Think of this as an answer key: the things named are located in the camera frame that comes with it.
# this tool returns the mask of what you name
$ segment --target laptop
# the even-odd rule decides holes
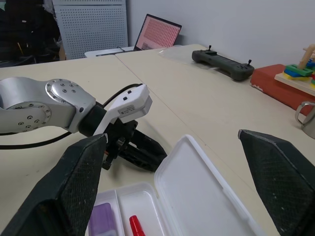
[[[95,51],[94,56],[172,47],[181,29],[179,24],[147,14],[134,47]]]

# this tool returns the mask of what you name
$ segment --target laptop screen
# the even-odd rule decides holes
[[[135,50],[172,47],[182,26],[147,14]]]

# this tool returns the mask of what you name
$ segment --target black controller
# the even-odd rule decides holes
[[[255,68],[250,65],[252,60],[249,60],[248,64],[240,64],[236,61],[218,55],[217,52],[211,50],[211,46],[209,46],[208,50],[193,51],[192,59],[195,62],[206,62],[229,72],[230,77],[235,81],[247,79],[255,70]]]

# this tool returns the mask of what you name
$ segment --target screw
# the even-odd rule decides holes
[[[104,168],[104,169],[107,170],[107,171],[109,170],[110,166],[111,166],[111,164],[108,163],[107,161],[104,161],[104,162],[102,163],[102,168]]]
[[[117,140],[117,145],[121,147],[122,145],[124,145],[125,141],[125,138],[120,138]]]

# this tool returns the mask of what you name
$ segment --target cable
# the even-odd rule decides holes
[[[12,134],[18,134],[18,133],[2,133],[0,136],[6,136],[6,135],[12,135]]]
[[[125,50],[124,50],[124,49],[122,49],[121,47],[117,47],[117,48],[119,48],[120,50],[122,50],[123,52],[125,52]]]
[[[124,88],[122,88],[121,90],[119,90],[117,93],[115,93],[113,96],[111,96],[104,104],[103,104],[103,108],[105,108],[111,101],[113,101],[119,94],[125,92],[127,89],[130,88],[134,88],[134,87],[138,87],[142,84],[132,84],[132,85],[128,85]]]
[[[8,61],[0,61],[0,68],[3,64],[9,63],[9,62],[13,62],[12,60],[8,60]]]
[[[134,88],[134,87],[138,87],[142,84],[132,84],[132,85],[128,85],[124,88],[122,88],[121,90],[119,90],[117,93],[115,93],[113,96],[111,96],[103,105],[102,107],[106,107],[111,101],[113,101],[119,94],[123,93],[124,91],[126,91],[127,89],[130,88]],[[4,135],[13,135],[16,133],[4,133],[4,134],[0,134],[0,136],[4,136]],[[39,142],[39,143],[34,143],[34,144],[22,144],[22,145],[0,145],[0,150],[11,150],[11,149],[27,149],[27,148],[37,148],[37,147],[41,147],[41,146],[45,146],[48,144],[52,144],[54,142],[57,142],[67,136],[69,136],[70,132],[66,132],[58,137],[55,137],[53,139],[49,139],[43,142]]]
[[[21,48],[21,46],[20,46],[20,44],[19,44],[19,43],[18,43],[18,45],[19,45],[19,49],[20,49],[20,51],[21,51],[22,55],[24,56],[23,50],[22,50],[22,48]]]
[[[43,142],[39,142],[39,143],[34,143],[34,144],[22,144],[22,145],[0,145],[0,150],[11,150],[11,149],[27,149],[27,148],[37,148],[37,147],[41,147],[41,146],[45,146],[48,144],[52,144],[54,142],[57,142],[67,136],[69,136],[70,132],[66,132],[58,137],[55,137],[53,139],[50,140],[46,140]]]

